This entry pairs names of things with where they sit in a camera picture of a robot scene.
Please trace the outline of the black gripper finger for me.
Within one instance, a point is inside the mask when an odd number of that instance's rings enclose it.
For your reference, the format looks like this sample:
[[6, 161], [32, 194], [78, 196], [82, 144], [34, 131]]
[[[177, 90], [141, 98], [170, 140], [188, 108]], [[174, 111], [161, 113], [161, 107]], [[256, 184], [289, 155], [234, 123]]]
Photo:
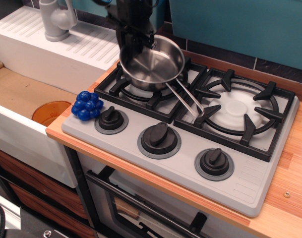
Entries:
[[141, 38], [141, 43], [143, 44], [143, 46], [146, 46], [150, 49], [155, 48], [156, 42], [155, 42], [154, 33], [142, 35], [140, 38]]
[[129, 55], [136, 56], [143, 51], [143, 43], [138, 33], [121, 27], [116, 27], [116, 37], [120, 49], [125, 47]]

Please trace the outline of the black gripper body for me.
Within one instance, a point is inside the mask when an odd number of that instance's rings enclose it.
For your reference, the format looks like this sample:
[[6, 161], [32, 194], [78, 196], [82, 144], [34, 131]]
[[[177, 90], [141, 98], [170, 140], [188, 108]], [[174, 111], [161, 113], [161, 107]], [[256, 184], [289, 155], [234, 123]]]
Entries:
[[151, 37], [156, 28], [150, 21], [157, 1], [152, 0], [117, 0], [116, 4], [105, 7], [111, 22], [130, 33]]

